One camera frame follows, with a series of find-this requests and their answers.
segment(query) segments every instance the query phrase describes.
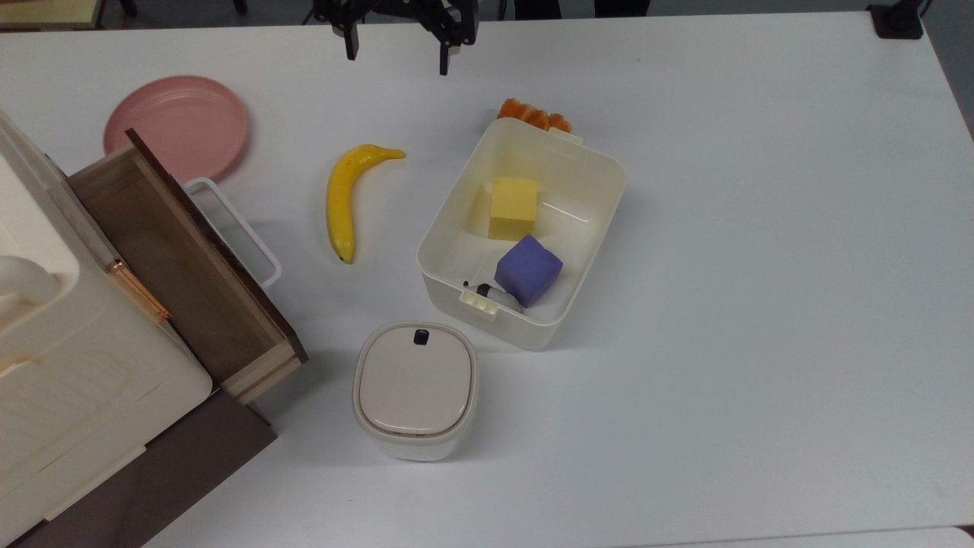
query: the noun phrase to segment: purple sponge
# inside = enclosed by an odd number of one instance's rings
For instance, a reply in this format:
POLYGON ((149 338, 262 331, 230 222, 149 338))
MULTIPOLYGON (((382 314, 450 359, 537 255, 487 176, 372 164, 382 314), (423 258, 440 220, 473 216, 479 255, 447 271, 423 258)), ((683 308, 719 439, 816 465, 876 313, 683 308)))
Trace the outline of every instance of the purple sponge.
POLYGON ((528 307, 554 284, 561 267, 561 259, 529 234, 498 261, 494 281, 528 307))

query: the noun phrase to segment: yellow banana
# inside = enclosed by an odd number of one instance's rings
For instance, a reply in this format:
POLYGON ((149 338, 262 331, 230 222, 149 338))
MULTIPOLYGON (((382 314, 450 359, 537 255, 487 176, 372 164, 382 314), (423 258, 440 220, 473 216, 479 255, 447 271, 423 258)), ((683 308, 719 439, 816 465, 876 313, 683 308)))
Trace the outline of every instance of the yellow banana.
POLYGON ((352 187, 372 166, 405 156, 405 152, 394 148, 361 144, 343 154, 331 170, 324 209, 331 249, 343 262, 351 264, 356 253, 356 236, 352 229, 352 187))

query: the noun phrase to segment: yellow cube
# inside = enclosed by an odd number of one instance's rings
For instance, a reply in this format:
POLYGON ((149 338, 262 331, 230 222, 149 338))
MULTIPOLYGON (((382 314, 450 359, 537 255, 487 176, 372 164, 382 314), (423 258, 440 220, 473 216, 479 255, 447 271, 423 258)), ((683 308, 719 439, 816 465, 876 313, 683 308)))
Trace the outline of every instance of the yellow cube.
POLYGON ((536 180, 503 177, 494 179, 488 238, 516 242, 534 231, 537 214, 536 180))

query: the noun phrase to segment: black button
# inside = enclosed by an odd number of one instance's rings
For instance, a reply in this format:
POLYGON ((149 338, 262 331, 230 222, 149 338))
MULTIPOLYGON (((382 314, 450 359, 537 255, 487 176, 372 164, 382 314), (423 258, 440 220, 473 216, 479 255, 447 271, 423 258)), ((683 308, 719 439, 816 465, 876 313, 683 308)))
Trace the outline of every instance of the black button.
POLYGON ((416 333, 413 334, 413 344, 426 346, 427 342, 430 342, 430 332, 426 330, 416 330, 416 333))

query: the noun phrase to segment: pink plate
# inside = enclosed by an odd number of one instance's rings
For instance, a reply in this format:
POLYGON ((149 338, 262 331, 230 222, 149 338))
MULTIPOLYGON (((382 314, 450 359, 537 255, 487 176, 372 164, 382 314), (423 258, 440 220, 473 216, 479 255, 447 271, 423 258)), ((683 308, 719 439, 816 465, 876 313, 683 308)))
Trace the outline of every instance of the pink plate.
POLYGON ((105 154, 126 144, 134 128, 159 162, 181 183, 216 179, 244 150, 244 106, 226 86, 202 76, 150 82, 125 98, 105 125, 105 154))

